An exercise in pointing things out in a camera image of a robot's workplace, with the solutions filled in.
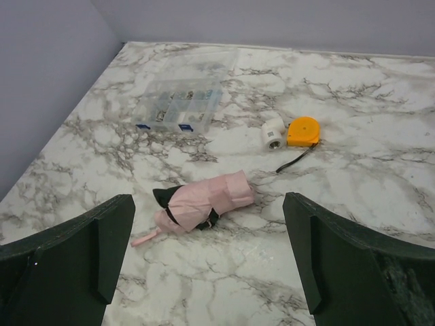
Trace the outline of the pink folding umbrella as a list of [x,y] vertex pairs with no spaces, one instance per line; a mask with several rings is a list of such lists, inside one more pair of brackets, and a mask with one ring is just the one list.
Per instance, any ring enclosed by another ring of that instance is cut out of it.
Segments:
[[242,170],[186,185],[154,189],[153,195],[161,207],[154,214],[156,229],[132,241],[132,247],[161,233],[184,234],[212,228],[223,214],[254,203],[254,191]]

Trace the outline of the white orange small device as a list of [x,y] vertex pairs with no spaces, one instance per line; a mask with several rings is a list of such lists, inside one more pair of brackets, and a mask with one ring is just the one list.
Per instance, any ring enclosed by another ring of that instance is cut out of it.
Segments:
[[286,145],[288,147],[306,147],[307,149],[297,158],[280,166],[275,172],[289,168],[299,162],[320,143],[321,128],[317,120],[312,117],[299,117],[293,120],[288,126]]

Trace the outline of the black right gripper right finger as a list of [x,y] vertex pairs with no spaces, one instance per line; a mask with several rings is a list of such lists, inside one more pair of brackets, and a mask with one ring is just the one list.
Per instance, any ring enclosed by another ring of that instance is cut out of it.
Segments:
[[434,250],[289,192],[283,214],[316,325],[433,325]]

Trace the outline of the white pipe elbow fitting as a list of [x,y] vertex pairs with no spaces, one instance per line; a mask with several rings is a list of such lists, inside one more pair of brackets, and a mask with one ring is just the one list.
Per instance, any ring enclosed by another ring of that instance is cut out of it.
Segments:
[[281,149],[286,145],[285,132],[287,127],[281,117],[267,120],[261,127],[261,138],[269,151]]

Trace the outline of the clear plastic organizer box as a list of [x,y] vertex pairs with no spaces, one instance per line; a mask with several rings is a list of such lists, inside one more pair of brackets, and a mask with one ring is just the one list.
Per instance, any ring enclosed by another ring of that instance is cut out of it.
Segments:
[[206,47],[169,57],[144,90],[132,123],[146,132],[207,132],[237,56],[236,48]]

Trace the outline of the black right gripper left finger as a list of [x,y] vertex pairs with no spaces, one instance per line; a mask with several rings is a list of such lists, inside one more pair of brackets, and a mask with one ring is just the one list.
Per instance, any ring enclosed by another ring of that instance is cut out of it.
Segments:
[[92,210],[1,246],[2,325],[101,325],[133,226],[117,195]]

